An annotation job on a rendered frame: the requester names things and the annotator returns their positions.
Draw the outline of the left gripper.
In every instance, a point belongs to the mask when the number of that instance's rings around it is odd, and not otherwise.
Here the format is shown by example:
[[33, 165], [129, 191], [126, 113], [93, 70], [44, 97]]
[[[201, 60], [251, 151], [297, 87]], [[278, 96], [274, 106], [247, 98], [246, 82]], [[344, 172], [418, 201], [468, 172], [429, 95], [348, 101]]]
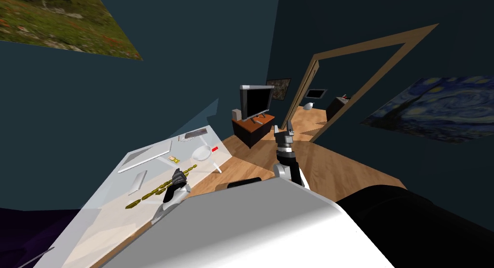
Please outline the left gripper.
[[172, 185], [177, 188], [182, 188], [187, 184], [187, 176], [177, 168], [172, 175]]

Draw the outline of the green landscape picture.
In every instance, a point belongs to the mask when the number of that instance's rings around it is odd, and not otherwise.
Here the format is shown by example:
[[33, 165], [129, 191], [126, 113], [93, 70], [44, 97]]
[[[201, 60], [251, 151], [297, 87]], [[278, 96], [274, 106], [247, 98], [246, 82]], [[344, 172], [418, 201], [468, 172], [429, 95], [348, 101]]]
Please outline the green landscape picture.
[[101, 0], [0, 0], [0, 41], [142, 60]]

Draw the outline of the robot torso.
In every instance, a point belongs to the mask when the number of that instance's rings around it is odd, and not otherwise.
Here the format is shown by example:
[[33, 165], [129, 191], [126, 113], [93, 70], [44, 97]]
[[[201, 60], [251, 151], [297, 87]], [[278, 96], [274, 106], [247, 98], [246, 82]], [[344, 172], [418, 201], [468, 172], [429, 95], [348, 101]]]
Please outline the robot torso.
[[284, 178], [189, 197], [102, 268], [394, 268], [335, 202]]

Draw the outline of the dark cabinet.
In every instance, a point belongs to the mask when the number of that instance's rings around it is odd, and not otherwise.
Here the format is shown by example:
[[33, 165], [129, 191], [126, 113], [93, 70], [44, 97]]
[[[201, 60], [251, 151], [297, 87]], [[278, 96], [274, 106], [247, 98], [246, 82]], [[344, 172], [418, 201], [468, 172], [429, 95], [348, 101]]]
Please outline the dark cabinet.
[[329, 121], [348, 101], [350, 97], [343, 95], [342, 97], [335, 97], [330, 105], [326, 108], [326, 118]]

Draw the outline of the brown stand with television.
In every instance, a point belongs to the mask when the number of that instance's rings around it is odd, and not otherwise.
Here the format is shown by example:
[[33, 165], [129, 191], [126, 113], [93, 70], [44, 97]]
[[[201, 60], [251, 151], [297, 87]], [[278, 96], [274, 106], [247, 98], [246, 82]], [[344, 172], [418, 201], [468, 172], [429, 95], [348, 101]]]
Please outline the brown stand with television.
[[270, 110], [273, 85], [241, 85], [240, 110], [233, 111], [233, 133], [248, 148], [262, 140], [274, 124]]

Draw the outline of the white bowl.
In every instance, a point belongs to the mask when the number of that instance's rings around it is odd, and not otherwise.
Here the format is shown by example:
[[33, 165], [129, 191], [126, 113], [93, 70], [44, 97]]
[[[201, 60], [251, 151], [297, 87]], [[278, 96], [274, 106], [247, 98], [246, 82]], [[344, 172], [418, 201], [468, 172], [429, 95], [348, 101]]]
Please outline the white bowl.
[[208, 145], [203, 145], [194, 150], [192, 153], [192, 159], [194, 161], [205, 161], [211, 156], [211, 154], [212, 148]]

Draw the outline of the silver closed laptop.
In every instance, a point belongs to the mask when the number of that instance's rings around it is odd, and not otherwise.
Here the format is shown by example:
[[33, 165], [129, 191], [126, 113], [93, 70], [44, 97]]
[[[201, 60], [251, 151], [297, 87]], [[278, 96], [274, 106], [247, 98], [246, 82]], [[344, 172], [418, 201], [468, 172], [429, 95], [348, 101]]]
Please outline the silver closed laptop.
[[163, 156], [171, 151], [172, 140], [162, 141], [148, 149], [144, 149], [142, 152], [133, 153], [130, 156], [130, 160], [126, 160], [118, 169], [118, 173], [125, 172], [129, 169], [135, 168], [143, 163]]

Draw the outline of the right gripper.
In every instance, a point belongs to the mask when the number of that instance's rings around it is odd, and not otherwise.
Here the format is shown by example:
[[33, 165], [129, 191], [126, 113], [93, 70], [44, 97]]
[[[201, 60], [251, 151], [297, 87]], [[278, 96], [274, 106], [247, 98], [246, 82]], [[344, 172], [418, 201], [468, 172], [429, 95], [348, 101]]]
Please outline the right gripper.
[[279, 131], [274, 125], [274, 137], [277, 147], [291, 147], [293, 144], [294, 130], [290, 120], [287, 121], [287, 131]]

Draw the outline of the white glass desk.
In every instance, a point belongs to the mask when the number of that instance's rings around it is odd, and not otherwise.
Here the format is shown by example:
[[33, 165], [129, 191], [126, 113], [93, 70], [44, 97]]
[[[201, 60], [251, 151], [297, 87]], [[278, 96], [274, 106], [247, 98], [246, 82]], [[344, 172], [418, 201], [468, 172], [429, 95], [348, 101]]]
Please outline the white glass desk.
[[[212, 127], [202, 128], [207, 128], [207, 134], [190, 139], [185, 139], [185, 134], [169, 138], [167, 140], [173, 141], [169, 153], [118, 173], [120, 166], [130, 160], [133, 153], [160, 142], [129, 152], [34, 268], [96, 268], [120, 244], [152, 225], [151, 220], [163, 203], [167, 186], [177, 168], [188, 174], [187, 182], [191, 189], [213, 171], [219, 170], [231, 154]], [[192, 153], [203, 145], [217, 146], [218, 150], [205, 161], [194, 161]], [[180, 162], [173, 163], [169, 156], [178, 158]], [[144, 170], [148, 172], [141, 188], [128, 195], [136, 175]]]

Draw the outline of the small dark painting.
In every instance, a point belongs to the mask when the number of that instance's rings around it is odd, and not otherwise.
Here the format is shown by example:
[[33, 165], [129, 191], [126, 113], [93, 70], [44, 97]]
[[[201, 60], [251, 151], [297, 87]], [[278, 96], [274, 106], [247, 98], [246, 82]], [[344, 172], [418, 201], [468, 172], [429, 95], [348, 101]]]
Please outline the small dark painting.
[[271, 85], [274, 87], [273, 96], [272, 96], [274, 100], [284, 100], [290, 82], [291, 82], [290, 78], [285, 78], [281, 80], [267, 80], [266, 85]]

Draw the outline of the blue starry night painting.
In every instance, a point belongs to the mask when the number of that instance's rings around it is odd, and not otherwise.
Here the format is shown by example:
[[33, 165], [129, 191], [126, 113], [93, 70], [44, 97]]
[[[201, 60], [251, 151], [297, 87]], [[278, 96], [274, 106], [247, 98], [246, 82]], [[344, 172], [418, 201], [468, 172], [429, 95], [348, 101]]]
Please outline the blue starry night painting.
[[421, 78], [361, 124], [447, 143], [494, 134], [494, 76]]

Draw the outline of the white flat remote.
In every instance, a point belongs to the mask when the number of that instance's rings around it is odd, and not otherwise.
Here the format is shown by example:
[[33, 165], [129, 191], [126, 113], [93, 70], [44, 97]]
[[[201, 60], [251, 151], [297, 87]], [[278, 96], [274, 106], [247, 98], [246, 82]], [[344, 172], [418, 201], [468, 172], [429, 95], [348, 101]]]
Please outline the white flat remote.
[[144, 171], [142, 171], [136, 175], [133, 183], [131, 184], [128, 195], [131, 195], [132, 193], [137, 192], [141, 188], [141, 186], [144, 182], [144, 179], [147, 175], [147, 172], [148, 172], [147, 170], [144, 170]]

